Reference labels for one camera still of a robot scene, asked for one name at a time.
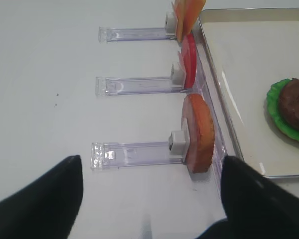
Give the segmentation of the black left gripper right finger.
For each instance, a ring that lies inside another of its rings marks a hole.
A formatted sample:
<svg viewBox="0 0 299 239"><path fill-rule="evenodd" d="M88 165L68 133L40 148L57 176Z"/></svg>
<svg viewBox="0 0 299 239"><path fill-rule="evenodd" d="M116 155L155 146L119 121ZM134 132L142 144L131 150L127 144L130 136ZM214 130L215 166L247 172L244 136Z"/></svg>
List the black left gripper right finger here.
<svg viewBox="0 0 299 239"><path fill-rule="evenodd" d="M299 239L299 198L234 156L226 156L220 183L226 218L206 239Z"/></svg>

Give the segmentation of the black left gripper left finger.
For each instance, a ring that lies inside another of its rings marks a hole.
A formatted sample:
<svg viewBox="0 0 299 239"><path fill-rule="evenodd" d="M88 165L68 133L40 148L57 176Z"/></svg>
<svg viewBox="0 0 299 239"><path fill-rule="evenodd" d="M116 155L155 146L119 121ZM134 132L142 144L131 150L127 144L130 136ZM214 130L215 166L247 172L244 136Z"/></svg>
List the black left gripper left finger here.
<svg viewBox="0 0 299 239"><path fill-rule="evenodd" d="M0 239L66 239L84 194L82 161L69 156L0 201Z"/></svg>

